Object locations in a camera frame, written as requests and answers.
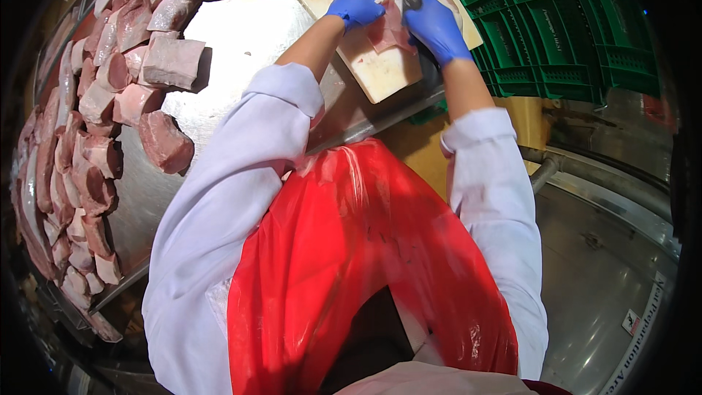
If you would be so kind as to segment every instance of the white cutting board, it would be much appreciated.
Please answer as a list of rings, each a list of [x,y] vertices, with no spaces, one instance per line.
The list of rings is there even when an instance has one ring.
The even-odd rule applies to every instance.
[[[298,0],[315,19],[329,9],[332,0]],[[460,0],[453,0],[463,18],[463,38],[470,49],[482,44],[482,39]],[[337,49],[339,56],[356,77],[373,104],[377,104],[409,84],[422,78],[419,58],[395,46],[376,53],[363,29],[349,31]]]

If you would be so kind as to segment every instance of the red apron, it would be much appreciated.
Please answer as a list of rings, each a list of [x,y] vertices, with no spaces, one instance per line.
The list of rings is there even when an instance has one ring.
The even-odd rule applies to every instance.
[[[233,394],[314,393],[386,285],[446,365],[517,373],[507,304],[470,234],[368,139],[306,158],[244,243],[227,304]]]

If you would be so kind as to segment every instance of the blue nitrile glove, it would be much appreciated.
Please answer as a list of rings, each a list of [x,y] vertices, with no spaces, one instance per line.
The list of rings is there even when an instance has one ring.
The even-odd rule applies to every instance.
[[[385,13],[385,8],[375,0],[334,0],[326,16],[339,16],[344,21],[345,31],[356,26],[373,23]]]
[[[473,60],[452,11],[438,0],[422,0],[419,10],[404,13],[404,22],[434,54],[439,66],[446,66],[454,58]]]

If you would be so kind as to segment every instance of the person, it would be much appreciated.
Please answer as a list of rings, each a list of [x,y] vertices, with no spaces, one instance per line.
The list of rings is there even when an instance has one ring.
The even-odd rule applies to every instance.
[[[460,219],[465,238],[472,237],[500,301],[506,302],[507,324],[517,340],[517,376],[498,383],[491,378],[510,376],[411,361],[355,384],[394,373],[394,379],[375,383],[385,384],[386,390],[396,386],[398,391],[388,393],[430,393],[442,382],[458,388],[456,393],[468,393],[466,388],[480,393],[480,387],[491,388],[491,393],[528,391],[520,378],[539,379],[548,344],[531,184],[507,111],[495,107],[452,11],[437,0],[422,1],[419,10],[404,15],[404,22],[432,52],[444,80],[451,126],[441,142],[449,158],[448,206],[443,205],[451,208],[453,219]],[[154,374],[174,394],[228,394],[237,373],[248,372],[229,365],[237,357],[231,350],[232,334],[239,335],[227,334],[233,275],[246,268],[239,263],[246,257],[247,240],[266,237],[259,226],[268,225],[267,215],[293,207],[275,199],[294,189],[288,188],[290,180],[284,185],[282,176],[303,159],[311,120],[324,105],[319,82],[339,42],[383,13],[376,0],[334,0],[328,13],[274,65],[253,77],[163,215],[152,248],[143,316]],[[399,168],[401,163],[389,165]],[[403,168],[402,174],[411,172]],[[412,174],[408,180],[423,183]],[[446,380],[437,380],[437,375]],[[341,393],[356,393],[355,384]]]

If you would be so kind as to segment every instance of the knife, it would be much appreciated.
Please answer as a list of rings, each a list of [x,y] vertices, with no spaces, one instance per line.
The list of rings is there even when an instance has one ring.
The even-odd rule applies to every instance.
[[[402,0],[402,14],[409,10],[419,10],[422,7],[422,0]],[[419,55],[419,65],[422,69],[421,83],[427,90],[431,90],[442,82],[439,64],[429,51],[429,49],[417,40],[417,51]]]

